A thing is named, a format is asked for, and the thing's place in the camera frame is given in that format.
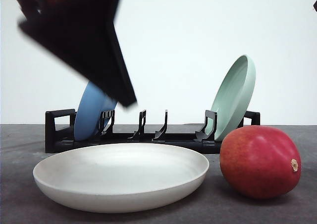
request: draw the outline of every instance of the light green plate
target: light green plate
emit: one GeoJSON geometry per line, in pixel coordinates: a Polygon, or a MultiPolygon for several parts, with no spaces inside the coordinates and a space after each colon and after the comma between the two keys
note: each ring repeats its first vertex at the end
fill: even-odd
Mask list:
{"type": "MultiPolygon", "coordinates": [[[[211,110],[217,112],[215,140],[222,141],[242,120],[250,103],[256,70],[253,61],[247,55],[238,58],[224,78],[211,110]]],[[[206,133],[212,130],[208,122],[206,133]]]]}

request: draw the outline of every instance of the black dish rack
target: black dish rack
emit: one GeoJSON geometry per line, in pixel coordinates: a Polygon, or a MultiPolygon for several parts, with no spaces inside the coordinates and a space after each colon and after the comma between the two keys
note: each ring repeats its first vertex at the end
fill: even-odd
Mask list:
{"type": "MultiPolygon", "coordinates": [[[[195,133],[168,133],[167,132],[167,110],[165,110],[164,125],[155,133],[145,133],[144,127],[146,123],[146,110],[139,114],[138,130],[134,132],[122,133],[114,132],[114,110],[104,111],[100,115],[100,125],[98,133],[91,139],[84,141],[75,141],[74,124],[76,118],[75,109],[49,111],[45,114],[45,152],[57,153],[72,149],[111,144],[111,143],[158,143],[180,146],[197,151],[202,154],[219,154],[221,141],[214,140],[214,134],[217,128],[217,113],[206,110],[205,123],[203,127],[195,133]],[[70,116],[69,127],[56,130],[55,118],[62,116],[70,116]],[[111,123],[104,128],[104,120],[111,119],[111,123]],[[208,120],[212,119],[213,129],[209,134],[205,133],[208,120]]],[[[246,111],[244,118],[251,119],[251,125],[260,125],[260,113],[246,111]]],[[[244,118],[241,120],[239,127],[243,127],[244,118]]]]}

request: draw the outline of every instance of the white wall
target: white wall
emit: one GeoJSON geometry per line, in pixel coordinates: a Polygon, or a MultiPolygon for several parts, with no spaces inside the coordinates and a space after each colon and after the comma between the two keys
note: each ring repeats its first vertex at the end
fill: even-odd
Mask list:
{"type": "MultiPolygon", "coordinates": [[[[263,124],[317,124],[316,0],[121,0],[115,26],[138,105],[116,123],[203,122],[232,63],[255,62],[249,109],[263,124]]],[[[77,108],[86,79],[21,34],[1,0],[1,123],[44,123],[77,108]]]]}

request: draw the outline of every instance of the gray table surface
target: gray table surface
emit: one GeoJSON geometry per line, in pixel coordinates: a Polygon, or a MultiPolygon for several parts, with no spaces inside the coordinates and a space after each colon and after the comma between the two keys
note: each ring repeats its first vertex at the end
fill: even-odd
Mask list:
{"type": "MultiPolygon", "coordinates": [[[[132,131],[136,126],[115,127],[132,131]]],[[[147,131],[158,126],[148,125],[147,131]]],[[[182,129],[195,131],[199,125],[182,129]]],[[[36,186],[32,170],[51,154],[44,153],[43,125],[1,126],[2,224],[317,224],[317,126],[278,126],[297,144],[302,176],[290,193],[266,201],[245,198],[221,175],[219,155],[206,155],[210,169],[203,184],[188,197],[165,207],[129,214],[95,214],[73,210],[47,198],[36,186]]],[[[173,132],[179,126],[171,125],[173,132]]]]}

